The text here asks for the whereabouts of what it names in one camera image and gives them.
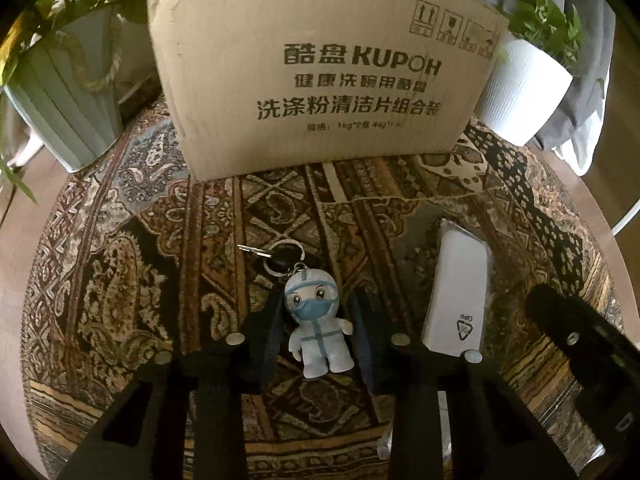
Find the white bar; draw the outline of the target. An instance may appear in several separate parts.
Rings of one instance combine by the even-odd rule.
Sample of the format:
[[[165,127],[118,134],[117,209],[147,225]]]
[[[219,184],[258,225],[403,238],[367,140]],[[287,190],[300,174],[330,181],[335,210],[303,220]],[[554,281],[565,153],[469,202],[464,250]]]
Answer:
[[[479,352],[488,303],[491,251],[487,244],[444,219],[421,342],[431,351],[458,358]]]

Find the medic figurine keychain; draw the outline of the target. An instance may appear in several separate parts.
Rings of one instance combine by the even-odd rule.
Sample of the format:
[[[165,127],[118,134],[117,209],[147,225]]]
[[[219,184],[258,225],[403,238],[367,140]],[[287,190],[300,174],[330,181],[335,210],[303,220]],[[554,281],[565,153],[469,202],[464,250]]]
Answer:
[[[354,326],[337,316],[341,298],[332,274],[312,266],[302,243],[292,238],[268,248],[238,248],[261,258],[267,274],[284,281],[283,304],[297,323],[288,337],[288,352],[303,364],[304,377],[352,370],[355,362],[345,338],[354,333]]]

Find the white floor lamp pole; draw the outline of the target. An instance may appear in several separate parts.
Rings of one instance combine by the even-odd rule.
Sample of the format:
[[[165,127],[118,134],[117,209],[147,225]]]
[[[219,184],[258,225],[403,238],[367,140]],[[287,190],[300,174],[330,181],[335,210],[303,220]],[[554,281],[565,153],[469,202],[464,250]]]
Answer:
[[[614,236],[620,234],[623,229],[628,226],[628,224],[637,217],[637,214],[640,212],[640,200],[636,200],[636,202],[629,208],[626,214],[623,215],[620,220],[617,221],[616,225],[612,227],[612,233]]]

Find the patterned paisley table runner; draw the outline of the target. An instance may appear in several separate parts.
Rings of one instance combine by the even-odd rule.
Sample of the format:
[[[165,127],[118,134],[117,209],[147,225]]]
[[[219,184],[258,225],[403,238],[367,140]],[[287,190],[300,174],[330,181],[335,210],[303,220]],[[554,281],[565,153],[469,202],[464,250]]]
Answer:
[[[342,292],[366,285],[396,330],[419,337],[442,220],[488,244],[483,347],[582,468],[597,441],[576,412],[578,383],[526,318],[525,298],[548,283],[613,322],[620,309],[596,239],[541,158],[470,122],[447,155],[198,182],[167,106],[156,102],[104,159],[67,180],[30,272],[23,384],[48,477],[155,352],[201,350],[262,307],[272,278],[239,243],[297,240]]]

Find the white plant pot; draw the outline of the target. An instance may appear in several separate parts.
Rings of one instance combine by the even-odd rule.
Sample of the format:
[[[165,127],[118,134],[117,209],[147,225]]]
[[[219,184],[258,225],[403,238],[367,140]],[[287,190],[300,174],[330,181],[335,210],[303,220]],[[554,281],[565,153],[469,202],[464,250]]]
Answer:
[[[506,34],[475,115],[506,142],[523,146],[558,108],[572,80],[551,55]]]

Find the green pothos plant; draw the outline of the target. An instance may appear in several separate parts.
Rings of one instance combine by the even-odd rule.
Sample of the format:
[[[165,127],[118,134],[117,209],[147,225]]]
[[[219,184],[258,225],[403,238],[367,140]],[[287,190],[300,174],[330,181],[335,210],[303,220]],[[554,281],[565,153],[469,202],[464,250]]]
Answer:
[[[501,0],[509,32],[551,55],[574,78],[604,96],[616,17],[606,0]]]

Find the green ribbed vase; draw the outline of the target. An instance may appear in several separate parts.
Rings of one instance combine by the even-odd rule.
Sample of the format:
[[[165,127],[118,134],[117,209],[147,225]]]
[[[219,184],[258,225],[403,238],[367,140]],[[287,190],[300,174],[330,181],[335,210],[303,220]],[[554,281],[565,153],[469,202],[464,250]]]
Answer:
[[[92,11],[35,42],[4,86],[70,174],[95,162],[122,133],[114,90],[121,32],[111,6]]]

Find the brown cardboard box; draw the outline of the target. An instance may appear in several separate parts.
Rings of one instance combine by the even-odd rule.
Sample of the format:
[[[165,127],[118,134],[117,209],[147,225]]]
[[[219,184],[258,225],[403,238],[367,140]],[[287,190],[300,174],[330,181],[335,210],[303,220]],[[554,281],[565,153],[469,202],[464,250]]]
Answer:
[[[148,0],[148,13],[201,181],[449,152],[508,27],[482,0]]]

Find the sunflower bouquet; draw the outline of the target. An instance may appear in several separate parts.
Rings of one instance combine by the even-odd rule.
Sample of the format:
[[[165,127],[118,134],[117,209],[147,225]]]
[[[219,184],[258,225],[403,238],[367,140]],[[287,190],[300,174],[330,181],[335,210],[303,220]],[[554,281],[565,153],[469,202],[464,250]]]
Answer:
[[[120,33],[122,60],[119,63],[119,70],[114,79],[116,96],[117,78],[122,71],[122,64],[125,62],[125,26],[128,23],[134,25],[142,25],[145,23],[146,0],[30,0],[1,43],[2,92],[8,96],[6,90],[4,90],[4,86],[12,76],[22,55],[32,47],[35,42],[52,34],[52,32],[56,32],[67,24],[70,24],[70,22],[82,18],[92,11],[103,9],[106,6],[113,8],[113,11],[119,18],[120,24],[122,24],[122,32]],[[29,125],[26,124],[26,126],[35,133],[35,130],[30,128]],[[35,133],[35,135],[37,139],[42,142],[40,137],[37,136],[37,133]]]

